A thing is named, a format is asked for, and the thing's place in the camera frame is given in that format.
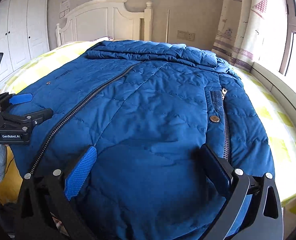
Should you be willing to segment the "blue quilted puffer jacket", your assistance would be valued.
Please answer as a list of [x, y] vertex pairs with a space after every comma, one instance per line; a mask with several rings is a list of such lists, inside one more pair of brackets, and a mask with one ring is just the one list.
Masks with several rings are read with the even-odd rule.
[[210, 51], [104, 41], [24, 92], [32, 101], [11, 114], [53, 116], [11, 146], [20, 174], [66, 168], [94, 146], [72, 201], [101, 239], [198, 239], [224, 204], [203, 172], [203, 144], [251, 176], [275, 171], [240, 77]]

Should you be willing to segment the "yellow white checkered bedsheet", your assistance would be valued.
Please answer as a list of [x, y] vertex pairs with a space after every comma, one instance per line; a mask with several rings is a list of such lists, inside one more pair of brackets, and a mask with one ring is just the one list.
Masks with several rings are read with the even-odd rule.
[[[0, 84], [0, 94], [18, 93], [35, 81], [68, 63], [91, 46], [101, 42], [69, 42], [44, 53], [11, 74]], [[296, 216], [296, 128], [276, 97], [251, 73], [233, 67], [244, 85], [257, 115], [269, 137], [276, 167], [276, 184], [286, 214]]]

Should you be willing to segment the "white wardrobe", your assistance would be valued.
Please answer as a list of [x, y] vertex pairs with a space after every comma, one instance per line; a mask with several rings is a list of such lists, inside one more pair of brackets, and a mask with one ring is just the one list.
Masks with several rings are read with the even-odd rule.
[[50, 50], [47, 28], [48, 0], [0, 2], [0, 89], [14, 73]]

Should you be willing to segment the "beige window sill ledge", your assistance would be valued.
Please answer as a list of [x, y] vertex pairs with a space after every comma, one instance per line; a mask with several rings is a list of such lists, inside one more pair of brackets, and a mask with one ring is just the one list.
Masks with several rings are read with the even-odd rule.
[[285, 77], [281, 73], [269, 71], [257, 62], [253, 64], [251, 74], [277, 99], [296, 128], [296, 93], [285, 83]]

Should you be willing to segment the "white wooden headboard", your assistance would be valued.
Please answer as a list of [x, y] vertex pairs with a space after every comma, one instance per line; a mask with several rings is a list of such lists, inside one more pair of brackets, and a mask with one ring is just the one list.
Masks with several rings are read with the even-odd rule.
[[94, 41], [102, 37], [150, 41], [152, 2], [146, 2], [143, 12], [128, 11], [126, 2], [127, 0], [92, 0], [77, 6], [64, 16], [64, 27], [57, 24], [57, 46], [76, 41]]

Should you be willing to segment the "patterned cream curtain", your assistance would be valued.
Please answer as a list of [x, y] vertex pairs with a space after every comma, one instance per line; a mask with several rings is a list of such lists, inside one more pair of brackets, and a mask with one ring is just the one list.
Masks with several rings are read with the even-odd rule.
[[212, 51], [244, 70], [258, 63], [278, 72], [287, 28], [286, 0], [223, 0]]

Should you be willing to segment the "thin metal lamp pole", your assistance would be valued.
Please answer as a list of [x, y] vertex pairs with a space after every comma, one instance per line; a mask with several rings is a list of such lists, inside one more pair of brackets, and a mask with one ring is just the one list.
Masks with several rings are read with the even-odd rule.
[[168, 43], [168, 40], [169, 40], [169, 25], [170, 25], [170, 9], [167, 10], [167, 15], [166, 15], [165, 43]]

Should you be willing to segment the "paper notice on wall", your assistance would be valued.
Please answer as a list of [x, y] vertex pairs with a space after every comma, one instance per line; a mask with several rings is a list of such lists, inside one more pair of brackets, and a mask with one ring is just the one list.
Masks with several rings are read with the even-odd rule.
[[70, 0], [63, 0], [59, 5], [59, 18], [65, 17], [70, 12]]

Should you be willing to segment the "wall power socket plate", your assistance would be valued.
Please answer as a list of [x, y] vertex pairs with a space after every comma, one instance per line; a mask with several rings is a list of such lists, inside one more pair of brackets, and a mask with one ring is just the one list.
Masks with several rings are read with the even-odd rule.
[[187, 40], [187, 41], [194, 41], [195, 40], [195, 33], [190, 33], [188, 31], [177, 31], [177, 38], [181, 40]]

